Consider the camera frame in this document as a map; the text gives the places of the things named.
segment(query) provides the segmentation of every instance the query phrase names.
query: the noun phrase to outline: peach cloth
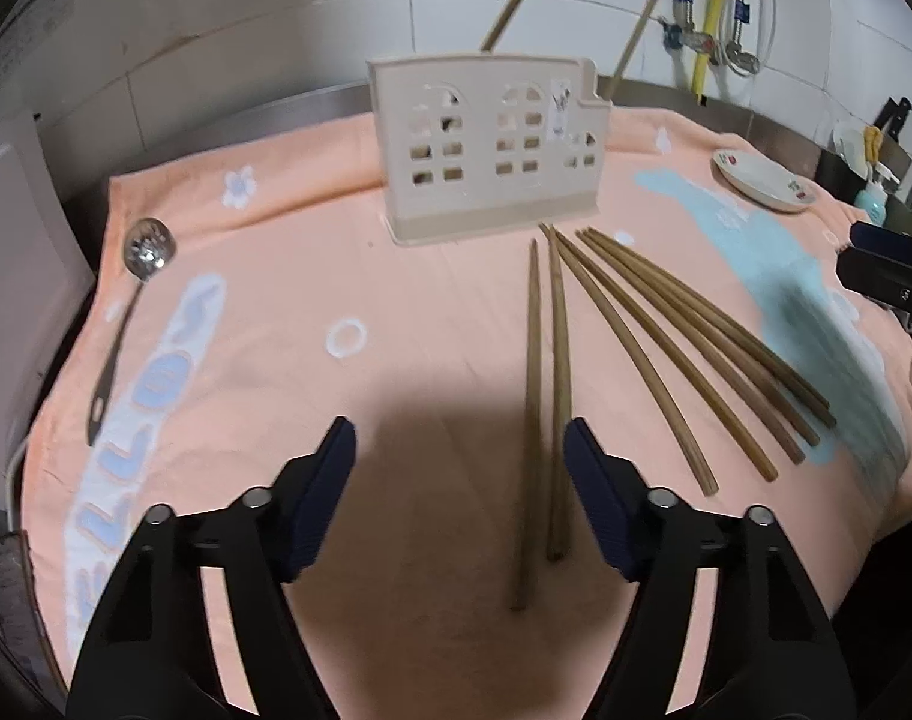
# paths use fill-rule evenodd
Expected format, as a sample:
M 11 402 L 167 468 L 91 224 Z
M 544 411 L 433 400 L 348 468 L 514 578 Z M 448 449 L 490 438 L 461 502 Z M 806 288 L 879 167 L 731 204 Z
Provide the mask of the peach cloth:
M 714 148 L 751 147 L 666 111 L 614 110 L 599 215 L 579 225 L 628 231 L 637 250 L 755 328 L 760 310 L 690 215 L 634 180 L 641 170 L 669 169 L 737 213 L 757 208 L 714 176 Z M 92 557 L 80 557 L 76 547 L 67 554 L 82 508 L 89 507 L 88 521 L 93 512 L 122 517 L 125 536 L 160 501 L 179 514 L 223 507 L 251 485 L 272 482 L 287 459 L 315 449 L 335 415 L 347 415 L 358 431 L 356 468 L 318 563 L 288 590 L 342 717 L 582 716 L 635 588 L 603 564 L 578 503 L 569 558 L 558 565 L 539 560 L 533 605 L 522 614 L 507 609 L 522 446 L 527 245 L 541 236 L 522 230 L 398 247 L 383 218 L 382 182 L 370 115 L 112 180 L 98 292 L 32 428 L 23 493 L 38 603 L 67 677 L 78 646 L 68 628 L 78 626 L 73 615 L 82 603 L 73 589 L 98 591 L 101 572 L 118 556 L 93 533 L 83 535 L 104 556 L 99 570 L 83 565 Z M 179 254 L 143 290 L 107 419 L 123 408 L 160 348 L 190 280 L 218 274 L 224 296 L 211 341 L 190 355 L 195 367 L 158 425 L 128 507 L 114 509 L 109 498 L 80 499 L 86 474 L 96 474 L 93 490 L 107 496 L 116 483 L 94 466 L 101 445 L 86 447 L 85 420 L 119 306 L 133 290 L 119 256 L 122 240 L 144 215 L 169 225 Z M 844 292 L 834 275 L 835 249 L 857 218 L 858 211 L 821 191 L 811 212 L 779 221 L 819 261 L 824 282 Z M 551 323 L 540 243 L 548 434 Z M 845 448 L 828 464 L 793 466 L 670 328 L 778 467 L 779 479 L 765 483 L 683 375 L 629 320 L 719 480 L 719 493 L 706 499 L 640 375 L 568 272 L 565 288 L 574 412 L 589 420 L 608 453 L 633 460 L 648 484 L 673 488 L 695 507 L 729 514 L 754 503 L 774 509 L 824 603 L 835 608 L 880 528 L 912 517 L 912 343 L 894 317 L 846 295 L 858 312 L 856 326 L 885 361 L 902 420 L 908 466 L 895 495 L 884 499 L 867 493 Z M 251 707 L 218 573 L 206 574 L 227 696 Z M 701 583 L 696 643 L 675 704 L 693 692 L 711 614 Z

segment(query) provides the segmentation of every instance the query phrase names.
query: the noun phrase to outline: tile wall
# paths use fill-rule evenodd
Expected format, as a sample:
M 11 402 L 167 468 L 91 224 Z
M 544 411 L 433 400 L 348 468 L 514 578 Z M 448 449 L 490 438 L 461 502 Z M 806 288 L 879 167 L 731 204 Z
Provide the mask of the tile wall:
M 0 119 L 27 107 L 68 199 L 176 132 L 235 110 L 366 76 L 366 59 L 472 50 L 505 0 L 74 0 L 0 84 Z M 763 55 L 773 0 L 747 0 L 745 50 Z M 609 71 L 645 0 L 527 0 L 502 50 L 592 58 Z M 702 25 L 706 0 L 695 0 Z M 672 17 L 672 0 L 655 16 Z M 707 94 L 825 143 L 912 100 L 912 12 L 902 0 L 776 0 L 755 79 L 711 71 Z M 654 18 L 628 76 L 688 87 L 692 52 L 668 52 Z M 901 139 L 912 154 L 912 116 Z

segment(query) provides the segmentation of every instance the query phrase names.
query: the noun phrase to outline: screw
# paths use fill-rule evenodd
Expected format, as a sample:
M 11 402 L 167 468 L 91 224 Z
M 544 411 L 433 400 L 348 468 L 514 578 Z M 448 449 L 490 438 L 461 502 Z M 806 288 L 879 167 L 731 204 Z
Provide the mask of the screw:
M 751 506 L 747 514 L 757 525 L 772 525 L 776 522 L 776 517 L 765 506 Z
M 173 515 L 173 510 L 164 503 L 157 503 L 151 506 L 143 517 L 150 525 L 161 525 Z
M 666 490 L 666 488 L 650 490 L 646 498 L 659 509 L 672 509 L 680 501 L 672 490 Z
M 272 493 L 267 488 L 249 488 L 243 493 L 243 505 L 248 509 L 259 509 L 272 500 Z

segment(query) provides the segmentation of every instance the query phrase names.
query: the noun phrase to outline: blue print on towel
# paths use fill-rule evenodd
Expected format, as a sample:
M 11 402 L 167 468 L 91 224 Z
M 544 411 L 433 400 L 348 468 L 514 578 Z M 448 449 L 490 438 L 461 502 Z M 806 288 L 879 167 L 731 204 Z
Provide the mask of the blue print on towel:
M 635 181 L 692 215 L 760 308 L 763 341 L 832 404 L 832 431 L 803 409 L 821 439 L 816 447 L 797 439 L 808 459 L 827 463 L 843 442 L 870 491 L 891 493 L 906 466 L 899 408 L 880 351 L 856 329 L 859 314 L 846 296 L 824 285 L 819 261 L 770 211 L 737 205 L 673 170 L 645 170 Z

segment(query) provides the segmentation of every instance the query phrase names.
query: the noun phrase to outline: plate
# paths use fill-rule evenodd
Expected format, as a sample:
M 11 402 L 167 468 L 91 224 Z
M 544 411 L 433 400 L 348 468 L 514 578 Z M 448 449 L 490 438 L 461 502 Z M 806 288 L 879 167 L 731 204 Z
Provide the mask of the plate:
M 803 186 L 803 180 L 762 154 L 720 148 L 712 160 L 728 182 L 766 208 L 798 214 L 816 202 L 815 194 Z

